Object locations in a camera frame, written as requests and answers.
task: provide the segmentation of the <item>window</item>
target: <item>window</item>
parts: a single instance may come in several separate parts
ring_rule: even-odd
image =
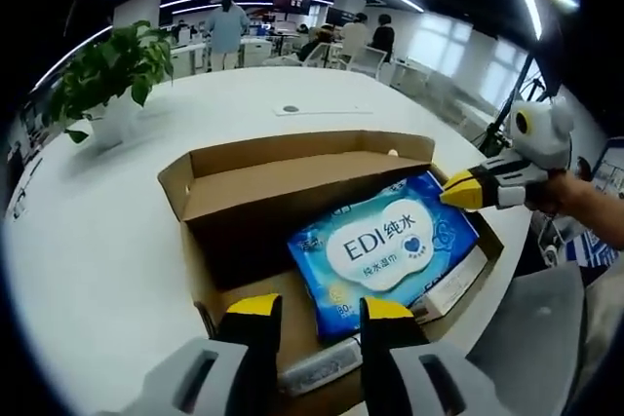
[[[469,24],[425,14],[411,40],[408,58],[450,77],[457,71],[471,31]]]
[[[313,28],[315,26],[321,26],[323,23],[325,23],[327,12],[328,12],[327,7],[322,9],[321,6],[318,4],[311,5],[308,15],[304,18],[304,23],[309,28]]]
[[[481,96],[500,109],[505,99],[514,89],[523,65],[527,60],[527,53],[511,43],[498,41],[494,50],[494,57],[487,67],[486,77],[481,84]],[[540,79],[541,73],[535,60],[528,69],[525,82],[521,86],[521,96],[528,99],[533,79]]]

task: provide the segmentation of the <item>potted plant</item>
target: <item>potted plant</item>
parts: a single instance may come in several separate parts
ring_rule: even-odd
[[[86,46],[62,73],[48,121],[60,123],[75,143],[89,136],[67,128],[81,119],[90,121],[101,146],[121,143],[133,114],[132,101],[142,107],[165,74],[173,80],[168,35],[141,20],[114,28],[108,40]]]

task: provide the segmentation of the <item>white flower pot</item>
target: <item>white flower pot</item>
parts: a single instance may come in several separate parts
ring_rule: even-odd
[[[91,109],[90,123],[97,145],[102,149],[108,149],[127,140],[138,110],[138,104],[130,96],[130,88],[121,97],[114,96],[109,99],[107,106],[100,104]]]

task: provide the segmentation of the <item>blue wet wipes package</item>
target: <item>blue wet wipes package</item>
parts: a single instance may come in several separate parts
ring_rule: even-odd
[[[365,295],[410,305],[472,249],[477,231],[460,210],[440,202],[441,193],[425,172],[291,237],[321,338],[356,331]]]

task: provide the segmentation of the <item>round white table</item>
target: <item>round white table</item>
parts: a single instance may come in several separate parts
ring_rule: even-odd
[[[345,101],[370,112],[324,111]],[[308,111],[319,106],[319,113],[274,111],[290,104]],[[433,114],[369,77],[299,67],[239,69],[159,85],[137,116],[133,139],[104,153],[91,139],[52,141],[26,189],[25,212],[7,220],[5,235],[18,317],[59,396],[78,414],[119,410],[137,397],[150,368],[188,339],[206,336],[185,285],[178,225],[156,180],[159,170],[193,148],[354,129],[431,136],[434,162],[448,174],[485,158]],[[445,336],[466,353],[512,280],[529,223],[523,207],[482,214],[505,249]]]

